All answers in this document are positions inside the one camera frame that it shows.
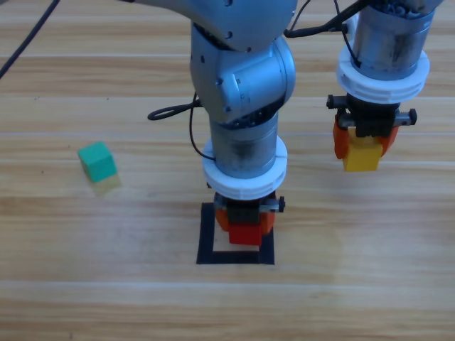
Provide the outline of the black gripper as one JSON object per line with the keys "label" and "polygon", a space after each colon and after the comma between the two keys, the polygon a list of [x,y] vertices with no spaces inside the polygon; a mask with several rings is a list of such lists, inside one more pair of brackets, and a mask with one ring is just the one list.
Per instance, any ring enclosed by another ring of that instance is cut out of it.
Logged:
{"label": "black gripper", "polygon": [[229,231],[229,222],[259,224],[262,236],[272,231],[275,213],[283,213],[286,207],[284,196],[276,193],[254,200],[234,200],[216,193],[214,204],[215,218],[223,231]]}
{"label": "black gripper", "polygon": [[355,127],[357,137],[379,137],[381,156],[384,156],[393,145],[399,126],[412,126],[417,122],[415,109],[401,112],[400,103],[366,102],[351,94],[329,94],[326,106],[337,110],[333,125],[334,152],[337,159],[344,159],[348,153],[350,127]]}

